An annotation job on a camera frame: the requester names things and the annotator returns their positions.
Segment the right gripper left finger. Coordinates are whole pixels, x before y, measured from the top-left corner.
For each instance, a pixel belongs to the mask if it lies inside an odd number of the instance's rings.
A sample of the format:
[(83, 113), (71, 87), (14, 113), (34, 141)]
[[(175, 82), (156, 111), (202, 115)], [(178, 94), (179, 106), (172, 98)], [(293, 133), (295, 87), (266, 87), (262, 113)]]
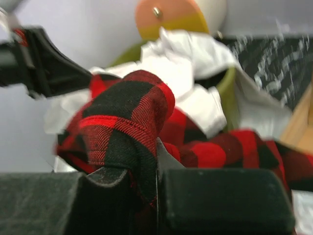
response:
[(126, 235), (129, 176), (101, 168), (90, 175), (3, 173), (0, 232), (3, 235)]

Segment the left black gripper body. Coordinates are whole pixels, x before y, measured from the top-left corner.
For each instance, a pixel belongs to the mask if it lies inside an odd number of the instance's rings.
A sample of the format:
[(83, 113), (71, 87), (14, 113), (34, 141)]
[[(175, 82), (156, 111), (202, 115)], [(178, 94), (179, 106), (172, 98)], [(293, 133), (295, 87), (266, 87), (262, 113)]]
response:
[(0, 44), (0, 86), (24, 84), (31, 87), (32, 60), (24, 29), (9, 31), (10, 40)]

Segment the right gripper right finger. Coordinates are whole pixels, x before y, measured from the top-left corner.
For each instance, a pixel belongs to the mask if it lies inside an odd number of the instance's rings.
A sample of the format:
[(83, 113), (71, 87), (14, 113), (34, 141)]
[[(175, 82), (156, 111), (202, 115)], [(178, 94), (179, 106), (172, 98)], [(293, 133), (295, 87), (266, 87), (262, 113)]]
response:
[(186, 168), (157, 141), (159, 235), (291, 235), (283, 185), (264, 169)]

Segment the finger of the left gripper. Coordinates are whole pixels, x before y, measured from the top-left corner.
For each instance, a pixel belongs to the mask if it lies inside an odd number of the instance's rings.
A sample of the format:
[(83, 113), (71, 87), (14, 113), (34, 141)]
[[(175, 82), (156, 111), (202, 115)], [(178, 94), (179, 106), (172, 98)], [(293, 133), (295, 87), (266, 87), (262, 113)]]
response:
[(34, 64), (29, 70), (30, 97), (53, 97), (88, 87), (91, 73), (62, 54), (42, 27), (31, 27), (25, 32)]

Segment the red black plaid shirt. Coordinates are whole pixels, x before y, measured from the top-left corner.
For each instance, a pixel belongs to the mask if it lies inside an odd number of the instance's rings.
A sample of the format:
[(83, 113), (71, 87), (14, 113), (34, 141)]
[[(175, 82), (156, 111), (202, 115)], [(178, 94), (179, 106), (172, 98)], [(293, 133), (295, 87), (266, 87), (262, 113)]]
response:
[(141, 235), (156, 233), (157, 140), (185, 167), (264, 168), (287, 190), (312, 191), (313, 158), (251, 130), (235, 130), (208, 140), (175, 107), (170, 88), (139, 70), (124, 78), (96, 74), (85, 104), (58, 136), (56, 153), (78, 171), (125, 167), (137, 192), (135, 225)]

